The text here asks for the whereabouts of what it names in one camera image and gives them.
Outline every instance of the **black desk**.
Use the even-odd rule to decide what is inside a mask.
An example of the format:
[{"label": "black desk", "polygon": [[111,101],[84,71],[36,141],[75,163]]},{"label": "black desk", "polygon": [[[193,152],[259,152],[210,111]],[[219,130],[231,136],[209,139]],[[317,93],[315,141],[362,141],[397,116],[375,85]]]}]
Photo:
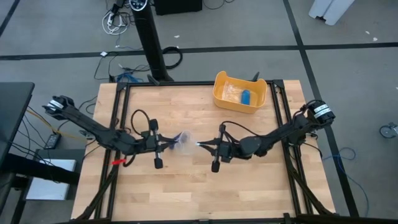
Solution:
[{"label": "black desk", "polygon": [[0,83],[0,164],[10,150],[34,87],[33,83]]},{"label": "black desk", "polygon": [[[27,188],[28,179],[18,177],[16,174],[68,184],[77,184],[80,176],[77,172],[48,166],[39,161],[9,153],[11,142],[13,142],[24,117],[33,89],[33,83],[0,83],[0,214],[12,187]],[[15,214],[22,213],[23,207],[24,201],[18,203]],[[15,217],[16,220],[13,217],[13,223],[19,222],[18,215]]]}]

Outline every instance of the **floor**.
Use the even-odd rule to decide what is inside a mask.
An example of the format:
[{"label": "floor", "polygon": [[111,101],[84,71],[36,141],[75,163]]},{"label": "floor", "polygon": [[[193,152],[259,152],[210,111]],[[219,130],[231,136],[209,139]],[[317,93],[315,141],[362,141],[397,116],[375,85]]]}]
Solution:
[{"label": "floor", "polygon": [[[206,2],[215,7],[219,1]],[[217,72],[226,70],[237,78],[248,79],[260,72],[265,79],[300,80],[307,100],[321,96],[337,115],[333,132],[320,132],[323,155],[331,154],[328,139],[333,133],[339,149],[353,148],[356,159],[343,160],[343,164],[368,196],[368,216],[398,219],[398,142],[379,134],[380,126],[398,122],[398,2],[355,1],[335,26],[308,16],[312,2],[235,0],[217,10],[155,16],[161,45],[186,49],[181,65],[169,74],[178,81],[214,80]],[[0,21],[13,6],[4,31],[0,28],[0,82],[34,82],[30,105],[43,115],[40,106],[53,95],[67,95],[77,104],[94,97],[103,83],[93,79],[99,53],[121,50],[114,47],[117,37],[106,35],[100,25],[106,1],[2,0]],[[135,27],[121,36],[120,45],[141,46]],[[128,67],[146,63],[143,55],[132,54],[116,58],[111,73],[121,73],[118,63]],[[166,55],[165,60],[171,64],[177,55]],[[107,77],[107,67],[108,63],[102,63],[97,76]],[[145,78],[146,73],[136,76]],[[60,124],[44,116],[52,125]],[[34,117],[28,118],[47,138],[50,131]],[[78,134],[79,129],[66,124],[62,130]],[[40,141],[33,129],[29,132]],[[16,142],[27,145],[21,135]],[[83,146],[63,138],[60,148]],[[324,168],[336,211],[349,215],[333,160],[325,161]],[[365,216],[363,191],[351,180],[349,184],[358,212]],[[18,195],[10,194],[1,223],[10,222]],[[72,206],[71,200],[27,202],[21,223],[65,222]]]}]

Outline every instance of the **blue object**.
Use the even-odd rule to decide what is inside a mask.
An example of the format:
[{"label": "blue object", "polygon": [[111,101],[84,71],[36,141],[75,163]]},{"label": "blue object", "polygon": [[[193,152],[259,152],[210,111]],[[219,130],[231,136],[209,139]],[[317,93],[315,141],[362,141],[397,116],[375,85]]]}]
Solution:
[{"label": "blue object", "polygon": [[250,91],[243,90],[241,97],[241,104],[250,105]]},{"label": "blue object", "polygon": [[124,72],[116,77],[116,82],[120,82],[123,78],[127,78],[129,83],[139,83],[143,82],[144,80],[141,78],[136,78],[132,75],[132,72]]},{"label": "blue object", "polygon": [[[349,151],[351,151],[351,152],[353,153],[353,156],[352,156],[352,157],[344,157],[344,156],[341,156],[340,153],[341,153],[343,150],[349,150]],[[352,149],[352,148],[350,148],[350,147],[344,147],[344,148],[342,148],[342,149],[340,149],[340,150],[338,151],[338,155],[335,155],[335,156],[334,156],[334,155],[328,156],[328,157],[322,159],[322,161],[325,161],[325,160],[330,159],[330,158],[332,158],[332,157],[340,158],[340,159],[337,160],[338,166],[339,166],[339,168],[340,168],[340,171],[341,171],[342,173],[344,173],[344,175],[347,176],[347,178],[349,178],[352,182],[354,182],[354,183],[362,190],[363,194],[365,195],[365,199],[366,199],[365,217],[368,217],[368,213],[369,213],[369,199],[368,199],[368,195],[366,194],[366,192],[365,192],[365,190],[363,189],[363,187],[362,187],[357,181],[355,181],[355,180],[354,180],[352,177],[350,177],[346,172],[344,172],[344,170],[343,170],[343,168],[341,167],[341,164],[340,164],[340,160],[341,160],[341,159],[346,159],[346,160],[349,160],[349,161],[353,161],[353,160],[355,159],[356,153],[355,153],[354,149]]]},{"label": "blue object", "polygon": [[[174,140],[174,141],[177,140],[177,139],[180,137],[181,134],[182,134],[182,133],[180,133],[180,134],[178,134],[177,136],[175,136],[175,137],[173,138],[173,140]],[[169,149],[174,149],[174,145],[175,145],[175,143],[174,143],[174,144],[171,144],[171,145],[169,146]]]}]

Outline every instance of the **red zip tie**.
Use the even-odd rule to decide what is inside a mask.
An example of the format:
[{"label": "red zip tie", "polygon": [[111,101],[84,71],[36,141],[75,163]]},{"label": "red zip tie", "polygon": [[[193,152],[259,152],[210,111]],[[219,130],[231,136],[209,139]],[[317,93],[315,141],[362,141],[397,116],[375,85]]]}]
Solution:
[{"label": "red zip tie", "polygon": [[118,160],[113,161],[112,165],[119,165],[119,164],[121,164],[123,162],[126,162],[126,160],[125,159],[118,159]]}]

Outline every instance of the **blue cable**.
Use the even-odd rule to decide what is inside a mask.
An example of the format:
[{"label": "blue cable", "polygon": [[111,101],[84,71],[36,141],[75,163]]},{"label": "blue cable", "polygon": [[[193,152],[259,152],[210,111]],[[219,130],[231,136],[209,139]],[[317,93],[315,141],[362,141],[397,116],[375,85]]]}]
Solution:
[{"label": "blue cable", "polygon": [[117,47],[117,48],[119,48],[119,49],[130,49],[130,50],[140,50],[140,49],[142,49],[142,47],[141,47],[141,48],[138,48],[138,49],[134,49],[134,48],[129,47],[129,46],[121,47],[121,46],[119,45],[119,43],[120,43],[120,36],[121,36],[121,34],[119,34],[119,35],[118,35],[118,38],[116,39],[116,47]]},{"label": "blue cable", "polygon": [[123,78],[127,78],[130,83],[139,83],[144,82],[141,78],[136,78],[132,75],[131,72],[124,72],[116,77],[116,82],[120,82]]},{"label": "blue cable", "polygon": [[[352,157],[344,157],[344,156],[341,156],[340,153],[341,153],[343,150],[345,150],[345,149],[346,149],[346,150],[350,150],[350,151],[353,153],[353,156],[352,156]],[[355,159],[355,157],[356,157],[356,153],[355,153],[354,149],[352,149],[352,148],[350,148],[350,147],[344,147],[344,148],[342,148],[342,149],[340,149],[340,150],[338,151],[338,155],[335,155],[335,156],[334,156],[334,155],[328,156],[328,157],[322,159],[322,161],[325,161],[325,160],[330,159],[330,158],[332,158],[332,157],[336,157],[336,158],[340,158],[340,159],[346,159],[346,160],[349,160],[349,161],[353,161],[353,160]],[[342,166],[341,166],[341,164],[340,164],[340,159],[337,160],[337,162],[338,162],[338,167],[340,168],[340,171],[342,171],[342,173],[344,173],[345,176],[347,176],[347,178],[349,178],[352,182],[354,182],[354,183],[362,190],[363,194],[365,195],[365,199],[366,199],[366,212],[365,212],[365,217],[368,217],[368,213],[369,213],[369,199],[368,199],[368,195],[366,194],[366,192],[365,192],[365,190],[363,189],[363,187],[361,186],[361,184],[359,184],[357,181],[355,181],[352,177],[350,177],[350,176],[343,170],[343,168],[342,168]]]}]

